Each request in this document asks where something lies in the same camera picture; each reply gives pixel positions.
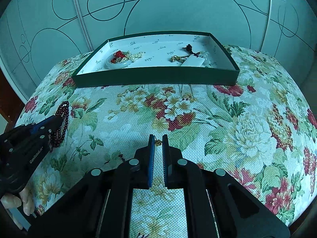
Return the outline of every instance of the human hand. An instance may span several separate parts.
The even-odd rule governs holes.
[[[34,212],[35,205],[34,205],[34,201],[28,186],[26,186],[21,192],[19,192],[19,196],[21,199],[10,193],[6,193],[1,198],[2,205],[4,206],[5,209],[8,209],[8,208],[19,207],[23,203],[23,211],[26,215],[29,216],[30,214]],[[7,210],[7,212],[12,218],[12,220],[14,221],[14,223],[18,226],[18,228],[22,230],[23,226],[16,220],[14,216],[12,216],[9,210]]]

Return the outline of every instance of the white card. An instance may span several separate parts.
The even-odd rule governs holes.
[[[191,55],[186,59],[186,61],[181,66],[201,66],[204,61],[204,58]]]

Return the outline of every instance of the box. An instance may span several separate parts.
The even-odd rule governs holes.
[[[181,66],[182,62],[171,61],[174,55],[188,56],[184,49],[188,44],[194,53],[203,51],[199,54],[206,59],[203,65]],[[110,63],[118,50],[145,54],[135,62],[127,62],[125,68],[110,69],[109,64],[122,67]],[[83,61],[72,78],[77,87],[151,83],[235,85],[239,72],[231,55],[212,34],[159,31],[106,40]]]

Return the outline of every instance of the silver rivet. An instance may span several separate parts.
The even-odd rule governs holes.
[[[95,168],[95,169],[91,170],[91,175],[92,176],[98,176],[98,175],[100,175],[100,173],[101,173],[101,171],[98,168]]]
[[[129,161],[130,165],[136,166],[138,164],[138,160],[136,158],[133,158]]]
[[[187,160],[186,160],[186,159],[181,158],[181,159],[177,160],[177,163],[178,163],[179,165],[181,165],[181,166],[184,166],[184,165],[186,165],[186,164],[187,164]]]
[[[216,174],[219,175],[219,176],[224,176],[226,174],[226,171],[221,169],[221,168],[218,168],[216,170]]]

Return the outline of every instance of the tablecloth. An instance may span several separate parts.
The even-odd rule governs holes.
[[[316,195],[316,120],[275,58],[225,48],[241,70],[235,86],[76,88],[70,76],[89,53],[54,66],[17,122],[40,122],[70,103],[64,142],[30,179],[36,211],[43,214],[92,168],[110,170],[132,158],[149,134],[167,134],[184,158],[225,169],[286,225],[295,221]],[[130,237],[187,237],[186,228],[183,191],[164,187],[158,146],[153,186],[134,190]]]

